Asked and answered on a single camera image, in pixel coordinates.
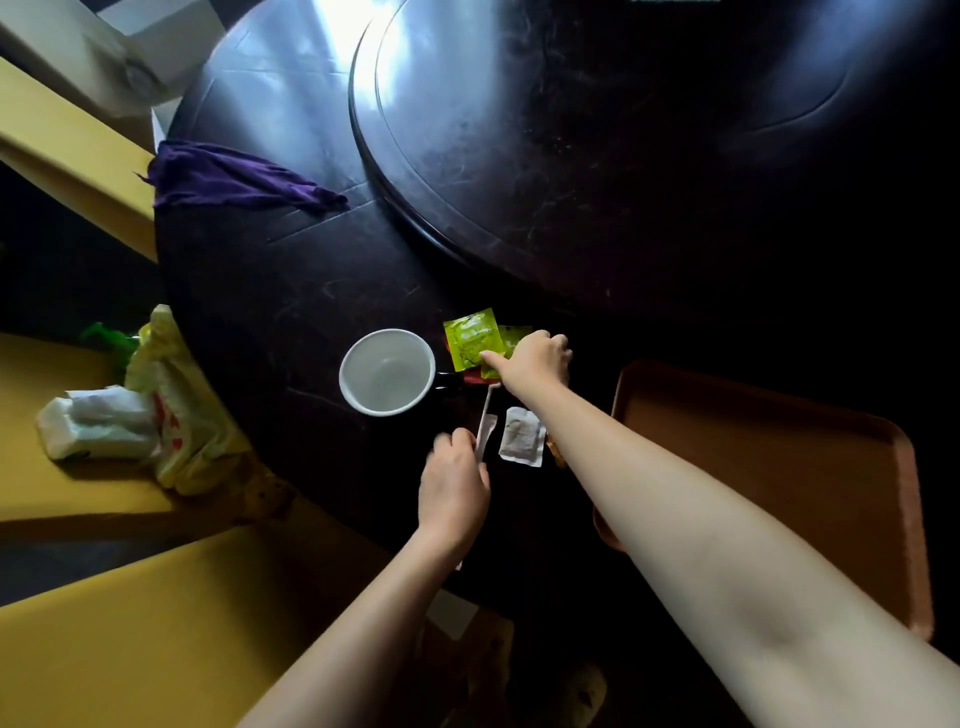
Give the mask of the person's right hand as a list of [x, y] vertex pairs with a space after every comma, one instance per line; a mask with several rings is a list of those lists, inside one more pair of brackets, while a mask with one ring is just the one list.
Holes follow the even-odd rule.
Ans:
[[500, 377], [500, 381], [524, 407], [540, 415], [558, 394], [569, 389], [571, 358], [567, 335], [536, 330], [514, 349], [515, 374]]

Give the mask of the person's left hand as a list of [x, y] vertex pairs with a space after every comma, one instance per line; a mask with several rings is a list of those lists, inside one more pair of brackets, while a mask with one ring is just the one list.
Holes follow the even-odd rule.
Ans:
[[469, 553], [488, 514], [489, 490], [469, 488], [474, 434], [466, 428], [439, 433], [428, 453], [417, 494], [417, 529], [452, 563]]

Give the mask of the small green sachet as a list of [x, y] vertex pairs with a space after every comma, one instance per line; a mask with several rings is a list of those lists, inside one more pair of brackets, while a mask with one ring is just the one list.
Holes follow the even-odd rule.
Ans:
[[[503, 344], [501, 356], [510, 359], [516, 346], [527, 335], [533, 334], [534, 328], [531, 325], [504, 325], [501, 323], [498, 324], [498, 333]], [[483, 381], [498, 381], [499, 372], [487, 363], [482, 363], [481, 378]]]

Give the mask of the white plastic spoon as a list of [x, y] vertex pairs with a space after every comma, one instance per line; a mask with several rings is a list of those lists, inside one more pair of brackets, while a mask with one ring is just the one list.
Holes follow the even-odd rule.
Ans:
[[478, 463], [482, 463], [484, 461], [484, 454], [489, 437], [497, 424], [497, 416], [493, 416], [492, 420], [490, 420], [491, 415], [489, 414], [489, 411], [493, 394], [499, 388], [501, 388], [501, 383], [499, 381], [490, 383], [486, 387], [486, 396], [482, 407], [481, 418], [477, 425], [476, 434], [474, 437], [474, 455]]

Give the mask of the person's right forearm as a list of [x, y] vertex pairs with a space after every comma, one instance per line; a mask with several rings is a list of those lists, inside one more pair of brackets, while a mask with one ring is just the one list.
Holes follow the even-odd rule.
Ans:
[[780, 521], [562, 384], [508, 389], [755, 728], [960, 728], [960, 665]]

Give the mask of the person's left forearm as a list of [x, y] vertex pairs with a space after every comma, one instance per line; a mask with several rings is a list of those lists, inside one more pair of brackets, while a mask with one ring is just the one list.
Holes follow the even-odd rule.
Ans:
[[465, 521], [419, 526], [236, 728], [365, 728], [430, 603], [475, 538]]

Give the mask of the large green sachet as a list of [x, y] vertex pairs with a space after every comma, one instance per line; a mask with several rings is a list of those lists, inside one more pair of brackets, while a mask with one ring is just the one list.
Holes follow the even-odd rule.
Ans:
[[506, 355], [506, 346], [491, 307], [442, 323], [454, 372], [462, 373], [482, 366], [481, 353]]

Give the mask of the white paper sheet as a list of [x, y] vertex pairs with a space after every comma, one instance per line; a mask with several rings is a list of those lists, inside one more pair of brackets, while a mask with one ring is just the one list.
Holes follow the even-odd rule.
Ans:
[[464, 637], [478, 611], [479, 606], [474, 602], [441, 588], [429, 604], [426, 618], [456, 642]]

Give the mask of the dark round turntable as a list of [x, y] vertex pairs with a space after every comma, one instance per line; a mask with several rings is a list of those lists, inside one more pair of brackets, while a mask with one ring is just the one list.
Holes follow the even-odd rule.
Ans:
[[614, 315], [865, 288], [950, 216], [960, 0], [389, 0], [354, 137], [452, 257]]

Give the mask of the brown plastic tray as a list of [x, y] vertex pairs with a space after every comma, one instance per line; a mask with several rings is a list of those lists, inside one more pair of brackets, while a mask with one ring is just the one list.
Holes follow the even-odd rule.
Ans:
[[916, 454], [893, 422], [643, 359], [621, 370], [610, 415], [781, 521], [931, 640]]

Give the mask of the yellow plastic bag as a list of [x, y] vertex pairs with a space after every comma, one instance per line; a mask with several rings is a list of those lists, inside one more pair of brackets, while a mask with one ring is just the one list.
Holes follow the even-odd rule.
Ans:
[[253, 449], [186, 346], [171, 307], [157, 305], [138, 337], [124, 384], [152, 407], [159, 446], [151, 463], [159, 485], [199, 497], [239, 478]]

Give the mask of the purple cloth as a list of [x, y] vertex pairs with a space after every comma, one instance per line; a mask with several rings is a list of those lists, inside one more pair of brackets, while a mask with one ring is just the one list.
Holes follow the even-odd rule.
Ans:
[[140, 179], [153, 188], [155, 210], [294, 208], [325, 215], [346, 210], [348, 198], [263, 157], [222, 145], [166, 139]]

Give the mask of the yellow chair seat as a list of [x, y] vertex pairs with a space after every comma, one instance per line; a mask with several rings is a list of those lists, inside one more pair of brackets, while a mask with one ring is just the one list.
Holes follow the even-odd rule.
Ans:
[[391, 554], [319, 507], [0, 608], [0, 728], [234, 728]]
[[0, 57], [0, 162], [143, 258], [158, 261], [154, 154]]
[[107, 354], [0, 332], [0, 542], [204, 536], [277, 509], [283, 491], [267, 481], [181, 498], [132, 462], [49, 460], [35, 427], [42, 407], [113, 382]]

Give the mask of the green plastic bag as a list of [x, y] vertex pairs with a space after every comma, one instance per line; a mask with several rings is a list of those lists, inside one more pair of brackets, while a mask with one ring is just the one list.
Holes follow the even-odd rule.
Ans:
[[111, 328], [97, 321], [78, 334], [84, 344], [96, 344], [108, 353], [117, 383], [125, 384], [127, 372], [135, 354], [140, 350], [140, 336]]

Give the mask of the white tissue pack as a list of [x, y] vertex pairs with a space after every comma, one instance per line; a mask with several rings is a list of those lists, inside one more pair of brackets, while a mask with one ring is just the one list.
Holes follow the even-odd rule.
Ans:
[[34, 425], [45, 455], [54, 462], [142, 461], [161, 447], [149, 397], [119, 385], [66, 391], [38, 412]]

